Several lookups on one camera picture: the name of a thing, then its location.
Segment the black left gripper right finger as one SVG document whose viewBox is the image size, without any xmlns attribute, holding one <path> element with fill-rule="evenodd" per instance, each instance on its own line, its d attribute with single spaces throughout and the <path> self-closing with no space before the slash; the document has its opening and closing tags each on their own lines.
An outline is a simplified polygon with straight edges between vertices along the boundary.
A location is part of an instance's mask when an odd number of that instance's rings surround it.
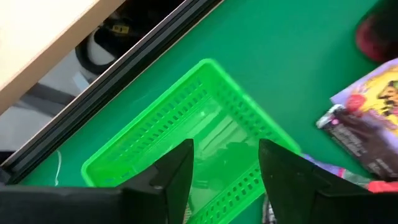
<svg viewBox="0 0 398 224">
<path fill-rule="evenodd" d="M 396 193 L 372 193 L 268 139 L 258 153 L 278 223 L 397 224 Z"/>
</svg>

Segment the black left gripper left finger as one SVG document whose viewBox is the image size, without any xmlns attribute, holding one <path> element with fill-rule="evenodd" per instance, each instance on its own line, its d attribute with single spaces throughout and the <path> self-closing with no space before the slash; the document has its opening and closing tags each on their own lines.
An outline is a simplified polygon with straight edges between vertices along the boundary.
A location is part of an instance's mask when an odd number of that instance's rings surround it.
<svg viewBox="0 0 398 224">
<path fill-rule="evenodd" d="M 193 159 L 193 140 L 186 139 L 116 187 L 2 185 L 1 223 L 181 224 Z"/>
</svg>

